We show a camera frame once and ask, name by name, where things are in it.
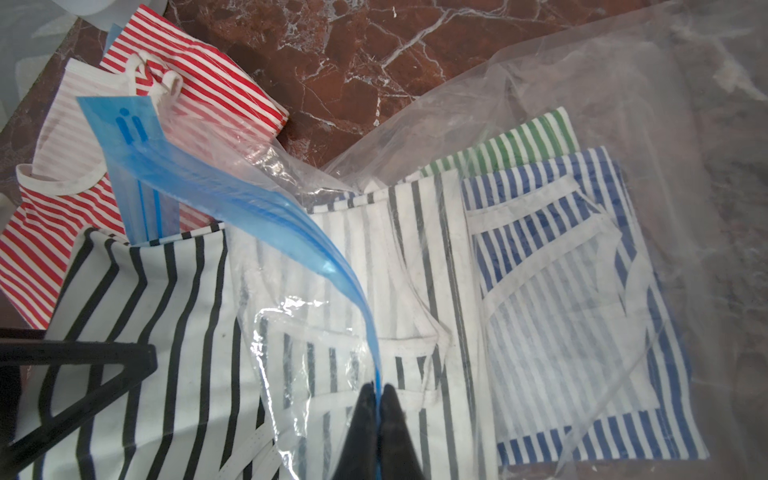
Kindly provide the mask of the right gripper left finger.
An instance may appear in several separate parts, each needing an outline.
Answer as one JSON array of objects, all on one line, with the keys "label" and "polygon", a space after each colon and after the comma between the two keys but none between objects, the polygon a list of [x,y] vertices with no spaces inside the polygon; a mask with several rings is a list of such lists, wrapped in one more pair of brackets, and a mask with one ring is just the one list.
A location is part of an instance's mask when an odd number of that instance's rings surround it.
[{"label": "right gripper left finger", "polygon": [[372,480],[377,468],[377,404],[373,383],[358,396],[333,480]]}]

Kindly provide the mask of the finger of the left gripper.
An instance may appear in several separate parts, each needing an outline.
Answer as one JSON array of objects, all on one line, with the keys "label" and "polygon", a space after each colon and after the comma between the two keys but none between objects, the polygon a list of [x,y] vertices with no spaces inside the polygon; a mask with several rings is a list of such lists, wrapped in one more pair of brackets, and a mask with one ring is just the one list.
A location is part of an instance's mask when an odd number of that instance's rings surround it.
[{"label": "finger of the left gripper", "polygon": [[151,344],[52,340],[43,330],[1,330],[1,475],[44,458],[158,367]]}]

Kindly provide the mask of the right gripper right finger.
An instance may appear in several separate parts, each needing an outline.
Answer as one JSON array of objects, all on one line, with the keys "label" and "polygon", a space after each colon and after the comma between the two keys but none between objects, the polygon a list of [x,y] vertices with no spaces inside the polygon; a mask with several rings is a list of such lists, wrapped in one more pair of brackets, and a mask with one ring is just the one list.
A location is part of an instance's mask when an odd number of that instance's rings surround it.
[{"label": "right gripper right finger", "polygon": [[379,406],[378,462],[383,480],[424,480],[396,389],[387,384]]}]

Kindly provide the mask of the black white striped top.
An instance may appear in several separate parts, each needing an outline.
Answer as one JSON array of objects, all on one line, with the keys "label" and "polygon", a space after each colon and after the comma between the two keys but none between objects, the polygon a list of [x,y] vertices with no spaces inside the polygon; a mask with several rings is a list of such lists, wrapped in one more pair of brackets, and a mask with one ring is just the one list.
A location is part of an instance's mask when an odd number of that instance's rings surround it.
[{"label": "black white striped top", "polygon": [[[429,479],[498,475],[479,288],[454,172],[310,209],[372,310]],[[83,231],[47,332],[151,344],[157,370],[24,479],[327,479],[373,365],[326,279],[214,225],[131,247]]]}]

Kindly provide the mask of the red white striped top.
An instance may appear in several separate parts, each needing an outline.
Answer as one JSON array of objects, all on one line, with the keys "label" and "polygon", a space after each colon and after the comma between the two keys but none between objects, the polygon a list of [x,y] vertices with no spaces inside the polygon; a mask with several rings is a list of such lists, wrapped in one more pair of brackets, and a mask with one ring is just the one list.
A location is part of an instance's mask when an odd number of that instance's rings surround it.
[{"label": "red white striped top", "polygon": [[206,142],[268,142],[287,110],[216,47],[138,7],[101,63],[67,63],[33,159],[20,164],[20,201],[1,230],[1,290],[22,319],[46,329],[76,236],[88,227],[142,244],[207,225],[190,198],[149,182],[154,160]]}]

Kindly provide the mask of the blue white striped top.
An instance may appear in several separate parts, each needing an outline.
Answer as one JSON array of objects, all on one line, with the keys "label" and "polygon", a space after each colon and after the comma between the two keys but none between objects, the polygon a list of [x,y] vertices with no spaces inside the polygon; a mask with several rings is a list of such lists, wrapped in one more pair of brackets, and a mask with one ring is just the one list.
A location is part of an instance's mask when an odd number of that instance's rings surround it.
[{"label": "blue white striped top", "polygon": [[604,148],[463,182],[502,465],[703,460],[690,366]]}]

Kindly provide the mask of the clear vacuum bag blue zip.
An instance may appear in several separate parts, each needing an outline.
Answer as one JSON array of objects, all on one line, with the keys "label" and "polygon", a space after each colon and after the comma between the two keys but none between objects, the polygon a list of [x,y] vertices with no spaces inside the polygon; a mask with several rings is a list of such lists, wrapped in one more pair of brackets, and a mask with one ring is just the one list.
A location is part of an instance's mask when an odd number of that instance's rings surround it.
[{"label": "clear vacuum bag blue zip", "polygon": [[767,475],[767,5],[673,1],[511,47],[327,173],[84,97],[120,180],[226,222],[284,479]]}]

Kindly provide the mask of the blue garment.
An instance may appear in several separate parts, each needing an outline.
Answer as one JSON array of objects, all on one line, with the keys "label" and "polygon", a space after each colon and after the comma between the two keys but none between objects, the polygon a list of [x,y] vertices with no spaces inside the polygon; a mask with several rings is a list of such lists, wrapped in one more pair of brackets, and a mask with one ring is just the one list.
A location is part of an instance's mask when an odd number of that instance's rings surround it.
[{"label": "blue garment", "polygon": [[109,31],[107,33],[103,55],[106,55],[107,51],[111,48],[112,44],[118,38],[118,36],[121,34],[122,30],[123,30],[123,28],[120,25],[118,25],[118,24],[113,23],[111,25],[111,27],[110,27],[110,29],[109,29]]}]

